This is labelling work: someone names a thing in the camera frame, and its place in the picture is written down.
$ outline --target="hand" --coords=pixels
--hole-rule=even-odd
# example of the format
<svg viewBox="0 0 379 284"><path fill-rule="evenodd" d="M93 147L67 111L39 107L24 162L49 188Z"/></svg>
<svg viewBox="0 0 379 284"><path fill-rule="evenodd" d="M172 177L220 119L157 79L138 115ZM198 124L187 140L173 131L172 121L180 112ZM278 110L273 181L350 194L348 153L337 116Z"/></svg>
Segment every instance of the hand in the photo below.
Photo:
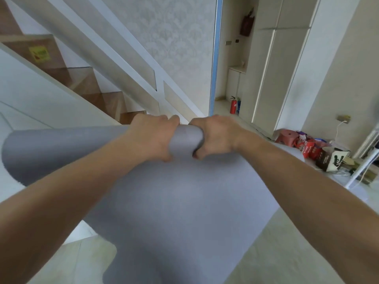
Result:
<svg viewBox="0 0 379 284"><path fill-rule="evenodd" d="M177 115L168 119L165 115L155 117L137 114L127 132L114 141L116 147L119 148L118 153L127 149L129 154L138 156L139 162L170 161L172 156L168 145L179 122L180 119Z"/></svg>
<svg viewBox="0 0 379 284"><path fill-rule="evenodd" d="M238 137L245 131L231 117L220 115L192 119L189 124L200 127L204 132L204 144L194 153L197 159L209 154L235 151Z"/></svg>

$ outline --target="wooden stair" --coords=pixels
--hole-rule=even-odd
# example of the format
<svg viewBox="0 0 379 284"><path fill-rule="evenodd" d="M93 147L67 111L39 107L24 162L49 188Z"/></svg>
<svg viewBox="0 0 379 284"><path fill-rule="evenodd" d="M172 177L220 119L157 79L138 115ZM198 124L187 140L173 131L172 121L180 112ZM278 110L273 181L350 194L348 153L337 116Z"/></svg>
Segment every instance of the wooden stair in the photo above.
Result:
<svg viewBox="0 0 379 284"><path fill-rule="evenodd" d="M121 124L146 113L127 112L123 92L102 93L92 67L67 68L53 35L23 35L4 0L0 0L0 43Z"/></svg>

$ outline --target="forearm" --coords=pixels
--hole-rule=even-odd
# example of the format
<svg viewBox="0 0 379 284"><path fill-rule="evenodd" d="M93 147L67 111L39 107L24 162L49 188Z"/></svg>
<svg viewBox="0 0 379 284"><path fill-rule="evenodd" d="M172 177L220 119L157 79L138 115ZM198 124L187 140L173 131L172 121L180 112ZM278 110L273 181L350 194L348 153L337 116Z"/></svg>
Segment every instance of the forearm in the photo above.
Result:
<svg viewBox="0 0 379 284"><path fill-rule="evenodd" d="M377 281L373 272L379 263L379 216L373 210L333 180L253 133L244 131L236 150L346 283L370 283L374 277Z"/></svg>
<svg viewBox="0 0 379 284"><path fill-rule="evenodd" d="M0 204L2 283L26 283L113 183L141 161L117 143L79 159Z"/></svg>

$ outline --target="blue strip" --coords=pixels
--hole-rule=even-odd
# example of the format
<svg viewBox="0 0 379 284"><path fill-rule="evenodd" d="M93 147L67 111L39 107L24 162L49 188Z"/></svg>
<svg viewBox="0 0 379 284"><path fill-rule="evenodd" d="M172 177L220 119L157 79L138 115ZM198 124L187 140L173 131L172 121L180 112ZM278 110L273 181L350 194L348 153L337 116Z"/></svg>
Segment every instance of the blue strip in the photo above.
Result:
<svg viewBox="0 0 379 284"><path fill-rule="evenodd" d="M215 40L214 40L213 60L212 60L211 94L210 94L210 101L209 101L209 116L213 115L213 108L215 106L218 51L220 47L221 11L222 11L222 0L217 0L216 1Z"/></svg>

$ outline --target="person's right arm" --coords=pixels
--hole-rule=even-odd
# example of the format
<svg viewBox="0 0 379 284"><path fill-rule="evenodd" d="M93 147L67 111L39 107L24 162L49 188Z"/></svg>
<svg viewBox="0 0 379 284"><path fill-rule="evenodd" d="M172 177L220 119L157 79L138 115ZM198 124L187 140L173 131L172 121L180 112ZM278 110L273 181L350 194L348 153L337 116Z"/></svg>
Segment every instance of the person's right arm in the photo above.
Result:
<svg viewBox="0 0 379 284"><path fill-rule="evenodd" d="M301 234L346 284L379 283L379 215L338 183L229 117L193 119L205 142L194 157L235 151L262 178Z"/></svg>

